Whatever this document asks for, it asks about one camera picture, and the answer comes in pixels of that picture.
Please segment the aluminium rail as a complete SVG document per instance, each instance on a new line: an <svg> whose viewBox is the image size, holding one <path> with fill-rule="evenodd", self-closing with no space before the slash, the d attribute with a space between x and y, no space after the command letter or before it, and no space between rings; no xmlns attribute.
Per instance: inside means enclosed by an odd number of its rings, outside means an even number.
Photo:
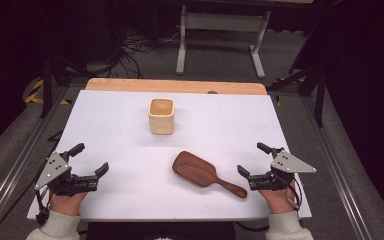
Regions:
<svg viewBox="0 0 384 240"><path fill-rule="evenodd" d="M44 117L41 117L41 105L29 105L1 135L0 216L67 90L68 87L59 87L55 90L51 96L51 108Z"/></svg>
<svg viewBox="0 0 384 240"><path fill-rule="evenodd" d="M352 228L358 240L373 240L369 229L362 217L361 211L356 203L356 199L350 190L350 187L345 179L344 174L338 164L333 148L328 140L328 137L322 127L318 125L314 117L314 109L312 101L304 97L301 99L303 107L310 118L310 122L317 135L317 138L322 146L328 170L333 179L341 202L345 208L347 216L351 222Z"/></svg>

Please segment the person's dark lap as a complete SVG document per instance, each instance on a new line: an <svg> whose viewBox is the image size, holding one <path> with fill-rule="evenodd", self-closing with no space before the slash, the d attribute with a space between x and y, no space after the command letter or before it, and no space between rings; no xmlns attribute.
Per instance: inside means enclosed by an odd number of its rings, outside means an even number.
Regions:
<svg viewBox="0 0 384 240"><path fill-rule="evenodd" d="M87 240L235 240L232 222L90 223Z"/></svg>

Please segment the brown wooden hairbrush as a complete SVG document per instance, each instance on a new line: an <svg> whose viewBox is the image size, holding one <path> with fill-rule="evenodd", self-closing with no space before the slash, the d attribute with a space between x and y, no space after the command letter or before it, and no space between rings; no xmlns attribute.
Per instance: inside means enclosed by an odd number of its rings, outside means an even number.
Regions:
<svg viewBox="0 0 384 240"><path fill-rule="evenodd" d="M248 195L244 188L219 178L213 164L188 151L182 151L176 156L172 164L172 170L180 177L199 187L219 184L239 198L245 199Z"/></svg>

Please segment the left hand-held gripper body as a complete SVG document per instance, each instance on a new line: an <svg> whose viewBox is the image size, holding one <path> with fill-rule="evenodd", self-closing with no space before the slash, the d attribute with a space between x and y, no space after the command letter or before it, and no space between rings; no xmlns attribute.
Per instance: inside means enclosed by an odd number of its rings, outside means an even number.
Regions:
<svg viewBox="0 0 384 240"><path fill-rule="evenodd" d="M45 162L34 189L39 191L47 187L57 196L74 196L78 193L96 191L99 182L97 175L79 177L71 173L69 158L74 156L76 153L72 151L53 152Z"/></svg>

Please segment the person's left hand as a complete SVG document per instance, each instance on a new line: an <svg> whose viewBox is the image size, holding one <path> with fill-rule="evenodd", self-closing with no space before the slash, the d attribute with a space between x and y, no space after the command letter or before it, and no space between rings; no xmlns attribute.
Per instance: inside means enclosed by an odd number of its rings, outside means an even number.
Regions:
<svg viewBox="0 0 384 240"><path fill-rule="evenodd" d="M50 198L50 209L67 216L78 216L81 203L86 196L86 192L77 193L73 196L53 195Z"/></svg>

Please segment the yellow black hazard tape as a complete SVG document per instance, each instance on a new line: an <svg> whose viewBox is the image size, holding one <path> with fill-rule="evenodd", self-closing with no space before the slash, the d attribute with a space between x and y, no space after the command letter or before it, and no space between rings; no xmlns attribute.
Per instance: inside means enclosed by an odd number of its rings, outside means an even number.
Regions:
<svg viewBox="0 0 384 240"><path fill-rule="evenodd" d="M43 79L37 80L33 84L30 92L27 94L27 97L25 98L24 102L27 104L29 104L29 103L43 104L44 100L42 98L38 97L38 92L43 85L44 85Z"/></svg>

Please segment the grey metal table frame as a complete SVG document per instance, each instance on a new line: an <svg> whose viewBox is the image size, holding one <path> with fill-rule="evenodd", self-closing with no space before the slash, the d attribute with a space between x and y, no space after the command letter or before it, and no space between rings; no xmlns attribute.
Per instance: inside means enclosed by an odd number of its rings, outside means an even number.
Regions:
<svg viewBox="0 0 384 240"><path fill-rule="evenodd" d="M176 73L182 75L186 61L186 30L214 30L255 32L256 41L249 46L250 55L256 75L263 79L266 74L260 59L259 51L267 30L271 12L265 11L261 16L226 15L213 13L189 12L185 5L181 9L180 17L180 45L178 50Z"/></svg>

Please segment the person's right hand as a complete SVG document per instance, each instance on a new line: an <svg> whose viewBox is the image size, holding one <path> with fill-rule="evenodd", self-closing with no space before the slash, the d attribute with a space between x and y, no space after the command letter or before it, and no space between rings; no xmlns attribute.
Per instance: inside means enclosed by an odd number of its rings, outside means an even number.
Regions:
<svg viewBox="0 0 384 240"><path fill-rule="evenodd" d="M271 214L282 214L295 210L292 202L295 195L290 188L282 190L259 190L259 193L266 200Z"/></svg>

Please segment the beige square cup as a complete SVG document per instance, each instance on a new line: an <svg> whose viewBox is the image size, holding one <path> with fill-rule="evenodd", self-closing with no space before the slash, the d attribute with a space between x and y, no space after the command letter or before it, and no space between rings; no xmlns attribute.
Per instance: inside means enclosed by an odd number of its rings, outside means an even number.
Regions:
<svg viewBox="0 0 384 240"><path fill-rule="evenodd" d="M148 110L151 132L155 135L171 135L174 132L174 101L154 98Z"/></svg>

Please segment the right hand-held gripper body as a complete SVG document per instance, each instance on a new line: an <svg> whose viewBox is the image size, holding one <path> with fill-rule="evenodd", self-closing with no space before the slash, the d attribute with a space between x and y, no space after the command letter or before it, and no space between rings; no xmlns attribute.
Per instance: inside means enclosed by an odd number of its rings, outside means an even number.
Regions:
<svg viewBox="0 0 384 240"><path fill-rule="evenodd" d="M247 179L251 190L282 190L290 186L296 173L316 173L317 169L283 148L272 148L270 170Z"/></svg>

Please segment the black tripod stand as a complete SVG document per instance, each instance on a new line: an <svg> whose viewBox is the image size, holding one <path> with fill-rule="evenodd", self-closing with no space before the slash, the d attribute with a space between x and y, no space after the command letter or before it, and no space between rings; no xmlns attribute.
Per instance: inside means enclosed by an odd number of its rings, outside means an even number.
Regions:
<svg viewBox="0 0 384 240"><path fill-rule="evenodd" d="M86 68L81 67L80 65L61 55L50 54L47 56L44 60L41 74L43 78L44 97L41 114L42 118L48 115L53 106L52 83L56 82L58 86L63 87L67 87L71 83L71 77L68 72L68 68L73 69L74 72L79 74L81 77L86 77L88 79L95 77L95 75L89 72Z"/></svg>
<svg viewBox="0 0 384 240"><path fill-rule="evenodd" d="M301 85L298 87L298 94L300 96L309 97L313 90L317 89L316 102L314 107L314 118L317 125L322 127L322 112L326 87L326 80L322 67L310 67L308 69L298 71L297 73L292 74L280 82L273 83L272 85L268 86L266 90L268 92L276 92L299 79L303 80Z"/></svg>

